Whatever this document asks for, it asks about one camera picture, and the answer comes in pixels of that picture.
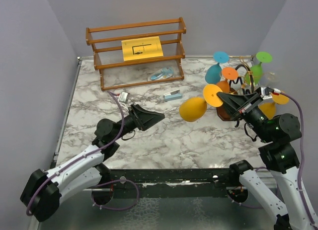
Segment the yellow paper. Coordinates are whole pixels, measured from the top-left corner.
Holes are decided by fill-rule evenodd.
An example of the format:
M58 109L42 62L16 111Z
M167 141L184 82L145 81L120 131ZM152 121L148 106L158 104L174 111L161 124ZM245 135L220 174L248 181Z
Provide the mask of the yellow paper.
M159 36L123 40L124 61L163 56Z

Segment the marble tabletop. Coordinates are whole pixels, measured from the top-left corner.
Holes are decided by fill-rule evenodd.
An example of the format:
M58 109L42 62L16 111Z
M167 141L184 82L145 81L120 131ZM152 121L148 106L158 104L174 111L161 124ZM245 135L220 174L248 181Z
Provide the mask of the marble tabletop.
M118 140L120 148L104 163L109 168L221 168L246 159L254 167L264 166L257 149L263 144L252 142L245 135L242 124L235 128L234 122L223 122L215 108L208 106L205 115L193 123L180 118L179 106L190 97L202 96L206 85L205 72L213 64L215 61L212 59L184 59L183 81L124 89L130 94L128 104L135 103L145 109L162 112L165 119L145 132L137 130L131 140ZM238 64L238 60L231 59L221 66L235 67ZM105 85L145 80L149 74L168 66L173 67L177 75L175 61L107 70ZM183 98L165 102L163 94L175 89L180 89ZM83 60L57 165L91 144L99 120L108 118L117 122L120 117L114 100L100 89L99 72L94 70L93 60Z

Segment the wooden rack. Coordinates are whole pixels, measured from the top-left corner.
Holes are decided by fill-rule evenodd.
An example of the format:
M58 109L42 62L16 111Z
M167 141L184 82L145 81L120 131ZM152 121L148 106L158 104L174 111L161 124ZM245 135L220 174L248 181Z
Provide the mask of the wooden rack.
M94 68L99 70L101 90L132 87L137 85L184 80L184 73L181 67L181 59L185 58L181 41L181 34L186 33L186 27L182 17L179 19L150 21L126 25L115 25L99 28L86 28L86 43L91 45L94 55ZM145 37L159 36L163 50L163 57L124 61L122 54L122 40L138 39ZM180 76L167 79L145 81L116 86L104 86L104 71L109 68L123 67L129 65L146 64L152 62L176 60Z

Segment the colorful toy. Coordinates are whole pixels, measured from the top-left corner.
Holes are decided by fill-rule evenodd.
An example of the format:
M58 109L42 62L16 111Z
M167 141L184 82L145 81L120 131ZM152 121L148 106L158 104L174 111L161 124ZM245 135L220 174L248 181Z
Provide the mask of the colorful toy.
M256 58L260 61L258 65L254 65L250 68L244 59L239 57L241 64L235 69L232 67L225 67L222 69L220 64L228 62L229 56L224 52L216 52L213 57L218 63L207 70L205 81L208 84L203 88L204 98L193 97L180 106L180 116L187 122L194 122L202 117L207 110L207 104L216 107L217 114L223 121L230 121L230 116L223 108L223 102L220 100L217 93L224 92L233 95L253 93L255 84L258 84L263 76L261 64L269 63L273 59L267 52L258 52L256 54ZM239 76L237 72L241 67L246 69L246 74L243 76ZM274 73L269 74L271 79L275 77ZM240 89L233 89L231 85L237 84L238 82L240 82ZM272 119L276 113L276 104L283 105L288 101L289 98L284 95L272 95L272 102L263 103L259 108L268 119Z

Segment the orange disc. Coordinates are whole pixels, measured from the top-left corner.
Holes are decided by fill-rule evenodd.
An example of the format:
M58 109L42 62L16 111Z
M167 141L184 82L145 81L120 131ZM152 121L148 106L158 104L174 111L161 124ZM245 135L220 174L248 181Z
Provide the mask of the orange disc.
M228 80L236 80L239 77L236 69L232 67L225 67L224 69L222 69L222 75Z
M215 84L208 84L203 89L203 97L212 107L220 107L223 105L223 102L217 96L218 92L222 92L222 89Z

